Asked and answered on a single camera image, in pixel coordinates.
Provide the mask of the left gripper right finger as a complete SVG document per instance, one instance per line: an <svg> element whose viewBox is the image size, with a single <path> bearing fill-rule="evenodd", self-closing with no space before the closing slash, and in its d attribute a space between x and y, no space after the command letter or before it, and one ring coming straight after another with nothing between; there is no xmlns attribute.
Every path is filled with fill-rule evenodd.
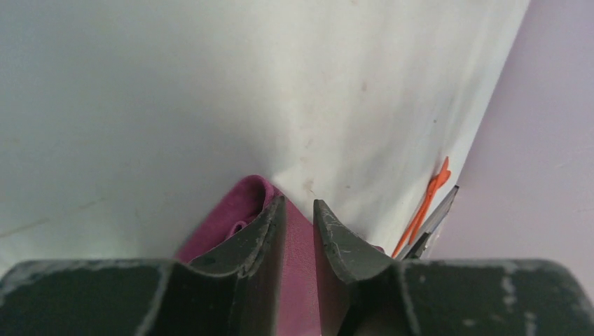
<svg viewBox="0 0 594 336"><path fill-rule="evenodd" d="M313 204L323 335L592 335L593 305L550 260L395 260Z"/></svg>

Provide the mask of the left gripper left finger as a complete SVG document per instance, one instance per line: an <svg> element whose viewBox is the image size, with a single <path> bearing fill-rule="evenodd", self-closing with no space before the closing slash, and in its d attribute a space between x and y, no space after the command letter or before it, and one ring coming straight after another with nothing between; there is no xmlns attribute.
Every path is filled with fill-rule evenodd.
<svg viewBox="0 0 594 336"><path fill-rule="evenodd" d="M286 231L276 197L189 263L33 260L1 279L2 335L274 335Z"/></svg>

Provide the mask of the magenta cloth napkin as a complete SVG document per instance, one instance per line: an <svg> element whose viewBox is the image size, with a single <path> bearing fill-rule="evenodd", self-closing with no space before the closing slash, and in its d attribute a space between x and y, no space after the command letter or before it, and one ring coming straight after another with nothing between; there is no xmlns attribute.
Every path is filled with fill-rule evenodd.
<svg viewBox="0 0 594 336"><path fill-rule="evenodd" d="M190 234L176 256L188 263L247 228L282 191L259 175L238 181ZM315 227L286 201L286 239L279 293L277 335L341 335L347 309L319 304Z"/></svg>

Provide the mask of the orange plastic spoon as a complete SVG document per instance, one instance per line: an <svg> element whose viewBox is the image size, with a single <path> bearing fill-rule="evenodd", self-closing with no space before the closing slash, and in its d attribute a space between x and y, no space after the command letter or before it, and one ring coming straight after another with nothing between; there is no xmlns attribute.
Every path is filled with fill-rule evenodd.
<svg viewBox="0 0 594 336"><path fill-rule="evenodd" d="M442 167L437 175L431 178L427 186L427 191L425 193L424 199L422 201L421 207L416 213L413 219L413 228L410 232L408 244L412 245L415 241L418 231L420 230L422 224L424 223L424 218L427 215L427 212L430 208L430 205L437 193L438 189L441 188L444 184L448 182L450 178L451 171L448 168L449 161L448 158L443 162Z"/></svg>

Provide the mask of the orange plastic knife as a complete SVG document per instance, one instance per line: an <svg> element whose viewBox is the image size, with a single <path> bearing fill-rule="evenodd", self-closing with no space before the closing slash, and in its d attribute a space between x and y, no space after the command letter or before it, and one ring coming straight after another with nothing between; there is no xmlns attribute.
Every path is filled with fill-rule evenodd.
<svg viewBox="0 0 594 336"><path fill-rule="evenodd" d="M413 219L411 220L409 226L406 228L404 233L402 234L398 244L396 245L394 251L392 252L391 257L395 259L398 254L402 251L405 245L412 245L415 241L418 231L420 230L422 224L424 223L424 219L427 215L427 212L431 206L431 203L435 197L437 191L448 182L448 179L451 176L451 171L449 170L449 157L446 156L443 164L437 175L433 176L427 185L427 189L424 194L424 198L414 215Z"/></svg>

